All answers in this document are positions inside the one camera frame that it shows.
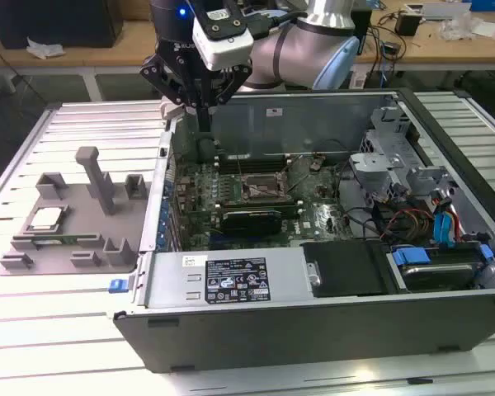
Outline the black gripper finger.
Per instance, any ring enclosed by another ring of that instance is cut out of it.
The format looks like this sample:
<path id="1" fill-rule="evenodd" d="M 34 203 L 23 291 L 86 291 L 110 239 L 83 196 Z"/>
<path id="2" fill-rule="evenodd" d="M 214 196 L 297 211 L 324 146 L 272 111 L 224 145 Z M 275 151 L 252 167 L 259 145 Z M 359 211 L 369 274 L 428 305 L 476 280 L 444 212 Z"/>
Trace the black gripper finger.
<path id="1" fill-rule="evenodd" d="M 240 64 L 204 77 L 204 132 L 210 132 L 211 112 L 225 104 L 252 74 L 252 67 Z"/>
<path id="2" fill-rule="evenodd" d="M 199 132 L 205 131 L 205 110 L 201 106 L 200 95 L 194 78 L 190 75 L 190 61 L 184 54 L 175 55 L 165 71 L 165 62 L 159 54 L 147 58 L 139 73 L 154 88 L 166 96 L 172 103 L 182 105 L 197 119 Z"/>

